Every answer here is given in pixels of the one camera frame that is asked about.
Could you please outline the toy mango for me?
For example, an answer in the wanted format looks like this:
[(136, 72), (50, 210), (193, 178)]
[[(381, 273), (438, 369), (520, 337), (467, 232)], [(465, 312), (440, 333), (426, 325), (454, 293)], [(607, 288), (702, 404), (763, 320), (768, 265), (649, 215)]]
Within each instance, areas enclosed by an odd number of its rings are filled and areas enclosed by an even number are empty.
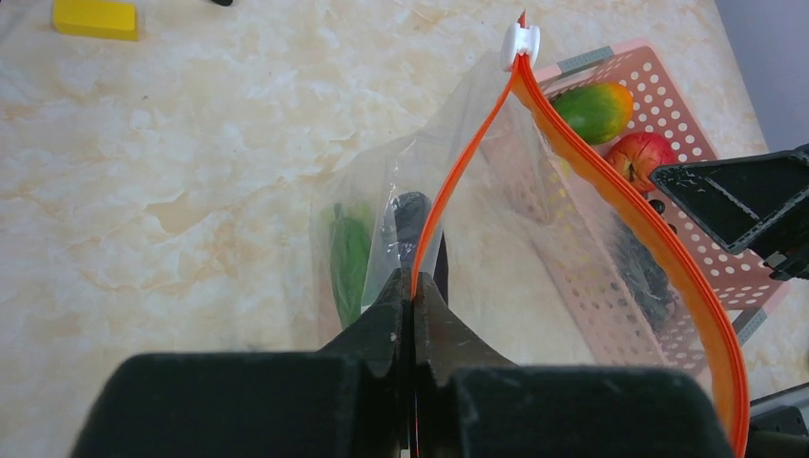
[(618, 83), (594, 83), (557, 95), (551, 106), (588, 144), (618, 137), (633, 117), (633, 94)]

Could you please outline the pink plastic basket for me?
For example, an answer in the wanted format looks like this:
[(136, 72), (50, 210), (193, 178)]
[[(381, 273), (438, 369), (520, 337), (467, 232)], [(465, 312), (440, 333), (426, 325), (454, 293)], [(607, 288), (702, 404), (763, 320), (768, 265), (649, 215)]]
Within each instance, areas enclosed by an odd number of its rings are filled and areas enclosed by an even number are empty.
[[(668, 223), (747, 341), (782, 300), (786, 287), (757, 254), (762, 235), (798, 211), (808, 181), (794, 174), (766, 197), (755, 172), (782, 169), (783, 157), (720, 160), (662, 61), (633, 41), (578, 55), (538, 71), (558, 104), (579, 96), (610, 129), (592, 145), (631, 181)], [(605, 103), (595, 107), (594, 97)], [(542, 302), (520, 312), (529, 346), (552, 364), (665, 365), (700, 381), (711, 375), (709, 349), (684, 296), (644, 243), (597, 190), (575, 173), (537, 128), (520, 92), (500, 113), (482, 154), (546, 275)]]

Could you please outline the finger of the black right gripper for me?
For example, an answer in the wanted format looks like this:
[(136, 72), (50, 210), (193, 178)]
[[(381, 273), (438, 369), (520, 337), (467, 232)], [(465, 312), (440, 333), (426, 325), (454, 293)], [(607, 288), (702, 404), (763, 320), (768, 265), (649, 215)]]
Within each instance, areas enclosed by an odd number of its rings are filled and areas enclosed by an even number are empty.
[(808, 278), (808, 146), (659, 166), (651, 182), (724, 251), (755, 252), (776, 281)]

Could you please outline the clear orange zip bag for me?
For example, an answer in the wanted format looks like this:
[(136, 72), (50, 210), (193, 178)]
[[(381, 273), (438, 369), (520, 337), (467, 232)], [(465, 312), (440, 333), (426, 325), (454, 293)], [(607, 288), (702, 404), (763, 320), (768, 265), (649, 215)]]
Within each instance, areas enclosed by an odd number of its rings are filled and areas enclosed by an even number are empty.
[(741, 457), (740, 344), (684, 244), (550, 104), (518, 19), (311, 206), (348, 457)]

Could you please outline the toy black grapes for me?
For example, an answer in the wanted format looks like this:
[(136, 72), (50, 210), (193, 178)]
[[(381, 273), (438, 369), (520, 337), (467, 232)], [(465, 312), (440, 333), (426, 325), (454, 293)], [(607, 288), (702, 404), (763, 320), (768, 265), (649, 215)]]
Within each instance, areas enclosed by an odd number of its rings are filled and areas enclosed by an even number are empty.
[(676, 311), (669, 278), (624, 220), (612, 219), (613, 261), (651, 329), (659, 333)]

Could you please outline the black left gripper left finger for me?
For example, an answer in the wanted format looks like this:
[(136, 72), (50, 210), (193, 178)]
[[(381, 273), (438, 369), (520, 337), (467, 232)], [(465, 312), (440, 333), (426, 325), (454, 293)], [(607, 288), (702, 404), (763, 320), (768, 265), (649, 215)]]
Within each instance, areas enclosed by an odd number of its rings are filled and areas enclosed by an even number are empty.
[(316, 351), (143, 353), (100, 390), (75, 457), (396, 457), (410, 274)]

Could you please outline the toy red tomato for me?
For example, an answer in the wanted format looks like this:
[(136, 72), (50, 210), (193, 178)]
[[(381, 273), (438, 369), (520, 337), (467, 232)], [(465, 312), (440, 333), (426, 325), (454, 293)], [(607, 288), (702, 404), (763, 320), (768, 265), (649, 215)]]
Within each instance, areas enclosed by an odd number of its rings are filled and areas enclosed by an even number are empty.
[(650, 180), (655, 168), (675, 162), (674, 150), (666, 138), (644, 132), (624, 135), (604, 158), (640, 194), (655, 190)]

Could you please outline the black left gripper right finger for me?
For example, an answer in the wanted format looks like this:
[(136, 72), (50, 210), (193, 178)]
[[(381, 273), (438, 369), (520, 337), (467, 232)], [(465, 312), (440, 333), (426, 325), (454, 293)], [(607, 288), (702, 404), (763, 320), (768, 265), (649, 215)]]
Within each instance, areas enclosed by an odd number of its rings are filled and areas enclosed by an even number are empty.
[(413, 296), (418, 457), (731, 457), (706, 393), (654, 366), (517, 365), (445, 303)]

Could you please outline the toy purple eggplant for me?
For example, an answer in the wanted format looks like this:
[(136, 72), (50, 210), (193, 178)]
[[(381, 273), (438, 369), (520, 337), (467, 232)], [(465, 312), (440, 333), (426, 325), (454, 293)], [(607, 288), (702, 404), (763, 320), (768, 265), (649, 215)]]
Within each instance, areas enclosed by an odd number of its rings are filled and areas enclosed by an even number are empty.
[[(422, 230), (430, 208), (431, 202), (429, 198), (420, 192), (403, 193), (393, 200), (398, 258), (403, 269), (413, 267)], [(442, 236), (432, 278), (446, 304), (449, 304), (448, 274), (446, 238)]]

